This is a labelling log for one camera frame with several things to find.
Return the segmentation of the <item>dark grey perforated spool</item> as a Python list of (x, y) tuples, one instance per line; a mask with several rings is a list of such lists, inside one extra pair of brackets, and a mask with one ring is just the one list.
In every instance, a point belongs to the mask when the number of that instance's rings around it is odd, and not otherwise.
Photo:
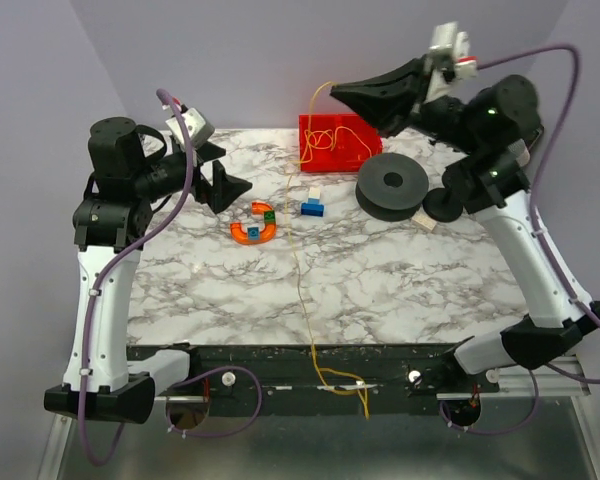
[(415, 215), (428, 189), (427, 173), (416, 160), (399, 153), (381, 153), (360, 167), (355, 196), (373, 218), (398, 222)]

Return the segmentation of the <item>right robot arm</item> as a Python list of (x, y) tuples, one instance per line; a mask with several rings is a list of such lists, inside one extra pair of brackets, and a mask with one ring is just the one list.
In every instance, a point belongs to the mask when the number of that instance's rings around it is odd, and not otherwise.
[(517, 74), (468, 102), (451, 95), (480, 68), (472, 56), (427, 54), (382, 75), (331, 89), (331, 96), (383, 137), (414, 129), (461, 153), (430, 192), (435, 218), (468, 213), (490, 234), (527, 304), (527, 314), (502, 330), (469, 338), (439, 361), (444, 377), (518, 365), (551, 366), (593, 331), (595, 300), (567, 268), (536, 206), (536, 184), (510, 154), (541, 126), (534, 85)]

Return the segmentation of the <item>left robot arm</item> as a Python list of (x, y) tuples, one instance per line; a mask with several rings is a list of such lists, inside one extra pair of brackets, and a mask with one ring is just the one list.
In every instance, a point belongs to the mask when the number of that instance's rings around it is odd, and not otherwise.
[(78, 421), (142, 424), (156, 400), (180, 427), (186, 408), (220, 417), (415, 413), (422, 400), (409, 389), (408, 346), (330, 346), (338, 364), (351, 361), (362, 378), (322, 369), (313, 375), (306, 346), (131, 347), (126, 340), (132, 284), (145, 244), (161, 232), (152, 204), (176, 195), (224, 211), (250, 188), (228, 175), (213, 126), (198, 111), (164, 96), (169, 140), (146, 154), (142, 138), (157, 131), (126, 117), (90, 130), (93, 171), (73, 215), (80, 294), (73, 347), (59, 385), (44, 408)]

